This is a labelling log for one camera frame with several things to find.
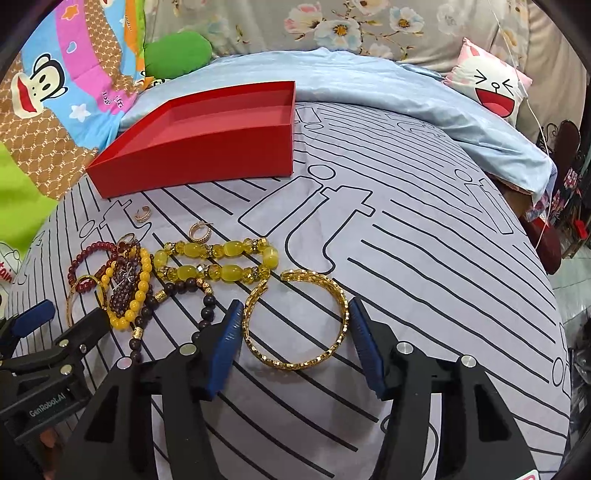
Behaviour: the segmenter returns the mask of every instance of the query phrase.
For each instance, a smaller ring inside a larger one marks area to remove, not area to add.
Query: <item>pink cat pillow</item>
[[[529,77],[464,38],[457,65],[443,83],[515,126],[524,98],[518,79],[527,91]]]

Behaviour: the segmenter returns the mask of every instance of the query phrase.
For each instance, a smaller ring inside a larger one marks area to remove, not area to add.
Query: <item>blanket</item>
[[[64,0],[0,83],[0,291],[142,89],[142,10],[140,0]]]

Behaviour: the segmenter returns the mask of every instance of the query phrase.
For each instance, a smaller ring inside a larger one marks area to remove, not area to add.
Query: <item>monkey cartoon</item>
[[[33,118],[43,111],[44,100],[58,98],[68,91],[66,76],[60,63],[48,53],[40,55],[29,77],[17,73],[11,82],[12,107],[20,118]]]

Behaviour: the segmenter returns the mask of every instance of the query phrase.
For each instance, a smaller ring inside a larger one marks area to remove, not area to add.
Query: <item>white flower print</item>
[[[413,33],[417,36],[423,34],[425,21],[409,7],[392,7],[390,9],[390,27],[395,32]]]
[[[389,0],[353,0],[353,4],[363,15],[375,15],[386,8]]]
[[[305,35],[313,31],[320,22],[322,22],[322,11],[319,3],[315,5],[301,4],[290,10],[283,25],[289,33]]]
[[[323,21],[314,29],[314,40],[319,47],[329,50],[358,52],[361,48],[361,29],[352,18]]]
[[[443,4],[437,9],[437,21],[441,33],[457,37],[466,23],[466,13],[452,4]]]
[[[394,58],[394,54],[392,53],[390,47],[386,45],[380,45],[379,43],[372,43],[368,52],[372,57],[380,57],[382,59],[388,60],[392,60]]]

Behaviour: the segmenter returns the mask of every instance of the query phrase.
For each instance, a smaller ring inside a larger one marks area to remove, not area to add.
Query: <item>gold bangle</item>
[[[102,295],[101,295],[102,298],[98,297],[99,298],[99,306],[103,310],[106,310],[107,293],[104,291],[100,280],[98,278],[96,278],[94,275],[82,275],[81,277],[76,279],[76,281],[74,282],[74,284],[72,285],[72,287],[70,289],[70,293],[68,294],[68,298],[66,299],[66,323],[69,328],[74,326],[74,321],[72,320],[72,304],[70,303],[72,301],[72,295],[74,295],[74,293],[76,293],[76,287],[78,286],[78,284],[81,281],[88,280],[89,278],[91,278],[92,280],[94,280],[96,282],[95,288],[100,288],[100,292],[102,293]]]
[[[251,334],[248,330],[248,324],[250,323],[251,314],[258,299],[261,298],[261,295],[268,288],[267,280],[262,280],[252,290],[251,294],[246,299],[244,314],[242,316],[242,334],[244,335],[244,341],[246,342],[246,345],[248,346],[252,354],[255,357],[257,357],[262,363],[268,365],[269,367],[278,368],[279,370],[302,370],[304,368],[318,365],[327,358],[332,356],[332,354],[343,342],[345,334],[347,333],[347,329],[349,327],[349,303],[347,302],[347,298],[345,297],[345,292],[342,288],[340,288],[340,285],[331,278],[327,277],[326,275],[312,272],[310,270],[286,270],[281,273],[281,280],[309,282],[323,287],[329,291],[329,293],[339,303],[341,315],[343,318],[343,322],[340,325],[339,336],[337,337],[336,342],[327,351],[321,353],[319,356],[313,358],[312,360],[308,360],[307,362],[301,362],[297,364],[289,364],[285,362],[280,362],[279,360],[273,360],[267,357],[266,355],[260,353],[252,343]]]

